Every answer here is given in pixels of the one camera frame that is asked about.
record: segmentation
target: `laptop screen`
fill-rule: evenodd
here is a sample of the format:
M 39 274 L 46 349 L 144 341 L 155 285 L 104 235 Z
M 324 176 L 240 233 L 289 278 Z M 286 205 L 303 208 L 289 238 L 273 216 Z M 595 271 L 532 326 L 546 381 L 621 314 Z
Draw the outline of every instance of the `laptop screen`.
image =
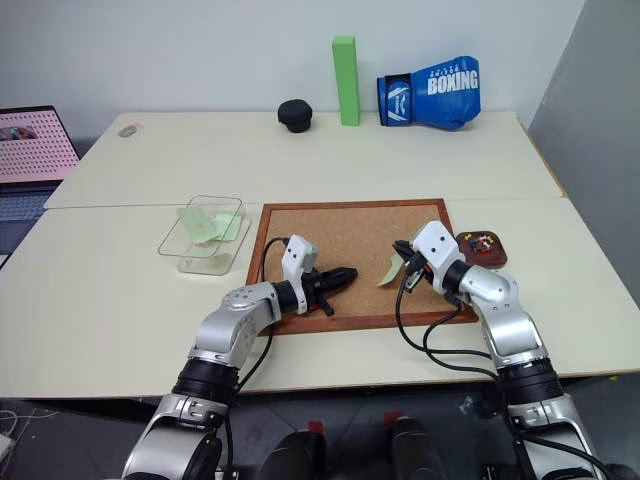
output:
M 78 160 L 53 107 L 0 110 L 0 183 L 63 180 Z

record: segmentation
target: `laptop keyboard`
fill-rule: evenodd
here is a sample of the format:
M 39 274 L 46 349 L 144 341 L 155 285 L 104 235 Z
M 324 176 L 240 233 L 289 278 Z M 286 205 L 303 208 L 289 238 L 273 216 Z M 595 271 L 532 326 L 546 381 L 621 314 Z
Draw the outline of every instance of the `laptop keyboard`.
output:
M 37 220 L 44 213 L 49 195 L 0 197 L 0 222 L 10 220 Z

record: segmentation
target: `green sponge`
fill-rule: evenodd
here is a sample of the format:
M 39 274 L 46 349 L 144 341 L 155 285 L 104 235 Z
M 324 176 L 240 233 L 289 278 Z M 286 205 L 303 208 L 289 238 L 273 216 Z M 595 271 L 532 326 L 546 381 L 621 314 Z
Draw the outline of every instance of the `green sponge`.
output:
M 360 98 L 358 96 L 358 62 L 356 60 L 356 38 L 334 37 L 332 43 L 333 63 L 336 67 L 340 119 L 343 125 L 360 124 Z

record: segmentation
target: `cork board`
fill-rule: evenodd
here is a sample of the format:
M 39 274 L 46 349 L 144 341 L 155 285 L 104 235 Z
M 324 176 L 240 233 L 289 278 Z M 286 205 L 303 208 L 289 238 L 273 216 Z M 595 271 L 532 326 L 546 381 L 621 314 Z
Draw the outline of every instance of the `cork board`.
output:
M 451 231 L 444 200 L 265 204 L 247 284 L 259 281 L 260 258 L 269 239 L 302 235 L 320 252 L 318 270 L 355 267 L 358 277 L 347 289 L 328 297 L 335 309 L 333 316 L 327 317 L 321 310 L 303 316 L 289 314 L 278 324 L 277 334 L 396 327 L 394 308 L 401 275 L 383 287 L 376 285 L 391 265 L 393 241 L 411 239 L 431 220 L 442 221 Z M 265 262 L 268 281 L 282 280 L 283 253 L 280 242 L 269 249 Z M 428 325 L 452 310 L 423 281 L 412 294 L 405 294 L 402 319 L 406 326 Z M 465 309 L 452 323 L 476 320 L 475 314 Z

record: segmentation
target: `blue boxing glove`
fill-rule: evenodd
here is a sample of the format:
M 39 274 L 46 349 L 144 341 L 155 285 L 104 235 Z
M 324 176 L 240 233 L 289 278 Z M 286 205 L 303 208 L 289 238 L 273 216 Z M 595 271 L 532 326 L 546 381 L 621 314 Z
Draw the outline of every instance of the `blue boxing glove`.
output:
M 475 58 L 456 57 L 415 73 L 378 78 L 380 123 L 462 127 L 480 113 L 479 72 Z

